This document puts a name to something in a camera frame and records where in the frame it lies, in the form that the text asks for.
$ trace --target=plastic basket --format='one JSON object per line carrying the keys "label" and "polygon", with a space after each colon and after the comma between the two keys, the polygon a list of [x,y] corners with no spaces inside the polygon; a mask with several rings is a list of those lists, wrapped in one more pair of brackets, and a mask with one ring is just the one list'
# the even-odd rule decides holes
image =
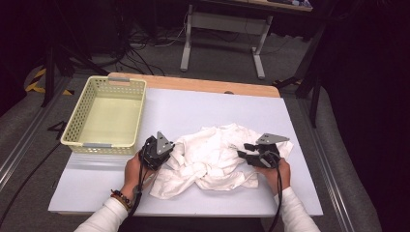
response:
{"label": "plastic basket", "polygon": [[61,137],[75,153],[134,155],[146,81],[91,76]]}

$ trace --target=white table surface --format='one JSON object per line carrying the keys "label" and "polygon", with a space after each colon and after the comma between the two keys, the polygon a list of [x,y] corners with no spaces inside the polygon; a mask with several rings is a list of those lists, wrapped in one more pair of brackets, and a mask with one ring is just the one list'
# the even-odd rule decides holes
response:
{"label": "white table surface", "polygon": [[[287,160],[292,167],[291,185],[311,216],[323,215],[308,167],[283,99],[147,89],[140,148],[161,131],[170,141],[198,132],[201,127],[238,124],[259,133],[287,136],[295,145]],[[62,214],[97,211],[111,189],[120,189],[124,166],[130,156],[72,153],[48,210]],[[249,169],[245,163],[237,168]],[[135,214],[140,216],[271,217],[277,210],[274,196],[263,176],[258,188],[238,187],[231,191],[201,190],[192,185],[178,196],[160,200],[143,192]]]}

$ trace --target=crumpled white towel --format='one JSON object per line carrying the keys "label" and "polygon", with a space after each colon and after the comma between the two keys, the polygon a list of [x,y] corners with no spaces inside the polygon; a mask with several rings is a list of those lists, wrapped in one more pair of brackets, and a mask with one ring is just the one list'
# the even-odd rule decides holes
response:
{"label": "crumpled white towel", "polygon": [[[257,188],[255,171],[234,170],[245,161],[238,157],[237,150],[245,151],[244,143],[255,144],[260,136],[253,130],[231,124],[202,128],[197,133],[178,138],[166,163],[171,169],[160,169],[150,194],[169,199],[193,183],[201,189],[213,190],[232,190],[238,186]],[[287,141],[277,145],[280,155],[287,158],[293,144]]]}

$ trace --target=forearm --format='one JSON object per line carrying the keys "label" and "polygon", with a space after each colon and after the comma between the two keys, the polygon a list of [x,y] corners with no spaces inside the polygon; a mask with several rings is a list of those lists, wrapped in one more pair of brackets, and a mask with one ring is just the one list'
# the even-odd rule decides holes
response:
{"label": "forearm", "polygon": [[80,224],[75,231],[118,231],[127,215],[125,207],[118,200],[110,197],[104,202],[102,208]]}
{"label": "forearm", "polygon": [[320,231],[291,187],[282,192],[280,211],[285,231]]}

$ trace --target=beaded bracelet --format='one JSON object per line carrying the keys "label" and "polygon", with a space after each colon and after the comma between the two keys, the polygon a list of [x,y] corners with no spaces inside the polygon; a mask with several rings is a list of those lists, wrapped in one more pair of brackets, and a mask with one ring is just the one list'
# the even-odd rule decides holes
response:
{"label": "beaded bracelet", "polygon": [[119,190],[111,190],[111,197],[114,197],[119,202],[121,202],[124,207],[128,210],[132,208],[132,202]]}

